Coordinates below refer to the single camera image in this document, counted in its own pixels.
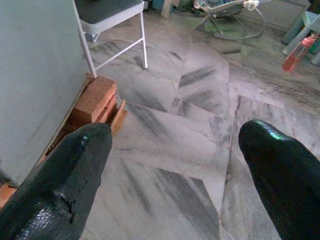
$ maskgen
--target plastic bottle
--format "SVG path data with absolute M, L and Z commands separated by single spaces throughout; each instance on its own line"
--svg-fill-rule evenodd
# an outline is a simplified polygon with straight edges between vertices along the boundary
M 317 34 L 312 34 L 299 42 L 295 49 L 293 49 L 290 55 L 286 58 L 285 63 L 282 65 L 282 69 L 286 72 L 291 72 L 299 61 L 307 54 L 318 36 L 319 35 Z

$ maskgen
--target white wall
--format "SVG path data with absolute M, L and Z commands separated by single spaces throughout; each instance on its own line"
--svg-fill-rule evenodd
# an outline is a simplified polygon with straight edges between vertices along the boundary
M 0 171 L 20 184 L 85 82 L 71 0 L 0 1 Z

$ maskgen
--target gray chair seat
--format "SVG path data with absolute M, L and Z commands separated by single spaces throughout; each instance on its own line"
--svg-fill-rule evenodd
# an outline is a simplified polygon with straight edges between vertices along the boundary
M 79 17 L 89 24 L 97 24 L 133 7 L 142 0 L 74 0 Z

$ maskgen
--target marble floor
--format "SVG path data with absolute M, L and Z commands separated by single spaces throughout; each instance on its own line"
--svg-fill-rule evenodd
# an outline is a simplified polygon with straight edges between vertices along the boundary
M 281 69 L 282 32 L 228 41 L 194 30 L 202 18 L 144 14 L 140 46 L 98 71 L 128 115 L 82 240 L 279 240 L 240 152 L 238 133 L 264 120 L 320 157 L 320 68 Z M 253 23 L 250 28 L 257 29 Z M 90 45 L 94 62 L 139 38 L 138 18 Z

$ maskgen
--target folding chair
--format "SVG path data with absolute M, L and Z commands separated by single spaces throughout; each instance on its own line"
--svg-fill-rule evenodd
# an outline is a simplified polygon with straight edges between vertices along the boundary
M 77 18 L 81 44 L 90 71 L 95 78 L 97 77 L 96 71 L 98 69 L 140 42 L 142 42 L 144 67 L 148 67 L 143 18 L 143 0 L 74 0 L 74 4 L 74 11 Z M 94 66 L 86 36 L 90 37 L 92 42 L 95 42 L 100 33 L 124 22 L 125 20 L 137 14 L 140 16 L 141 38 L 118 52 L 116 55 L 110 57 L 100 65 Z

